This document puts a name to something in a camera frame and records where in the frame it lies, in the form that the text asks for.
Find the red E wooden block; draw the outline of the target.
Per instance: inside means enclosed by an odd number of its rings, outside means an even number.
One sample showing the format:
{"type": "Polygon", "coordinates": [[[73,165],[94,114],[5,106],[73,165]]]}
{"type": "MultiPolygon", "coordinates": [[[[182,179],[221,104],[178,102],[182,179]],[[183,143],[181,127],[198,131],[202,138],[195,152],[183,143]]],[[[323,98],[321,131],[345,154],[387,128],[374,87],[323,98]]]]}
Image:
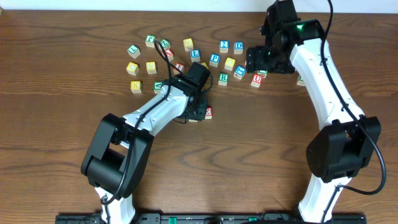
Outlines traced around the red E wooden block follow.
{"type": "Polygon", "coordinates": [[[205,113],[205,119],[211,119],[213,117],[213,110],[212,107],[207,107],[205,113]]]}

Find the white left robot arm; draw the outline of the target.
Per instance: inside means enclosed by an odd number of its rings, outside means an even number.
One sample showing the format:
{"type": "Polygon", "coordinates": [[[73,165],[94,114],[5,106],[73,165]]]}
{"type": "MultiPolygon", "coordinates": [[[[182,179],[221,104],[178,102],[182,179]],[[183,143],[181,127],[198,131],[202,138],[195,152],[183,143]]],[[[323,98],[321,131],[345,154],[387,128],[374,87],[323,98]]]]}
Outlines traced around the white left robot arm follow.
{"type": "Polygon", "coordinates": [[[99,123],[81,164],[97,191],[103,223],[131,223],[132,195],[141,181],[154,137],[181,115],[204,118],[204,85],[194,78],[166,79],[157,95],[132,113],[107,114],[99,123]]]}

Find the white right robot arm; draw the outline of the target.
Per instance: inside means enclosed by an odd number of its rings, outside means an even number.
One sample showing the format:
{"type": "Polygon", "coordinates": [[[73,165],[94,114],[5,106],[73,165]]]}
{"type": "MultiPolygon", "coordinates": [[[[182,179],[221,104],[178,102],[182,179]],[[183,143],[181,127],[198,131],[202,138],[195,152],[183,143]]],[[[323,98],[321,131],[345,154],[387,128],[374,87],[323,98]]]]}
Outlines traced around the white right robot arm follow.
{"type": "Polygon", "coordinates": [[[314,105],[320,132],[306,149],[312,177],[298,212],[304,222],[328,222],[341,190],[350,188],[348,183],[376,152],[381,124],[366,117],[352,99],[318,20],[267,18],[261,35],[265,44],[247,49],[246,70],[298,72],[314,105]]]}

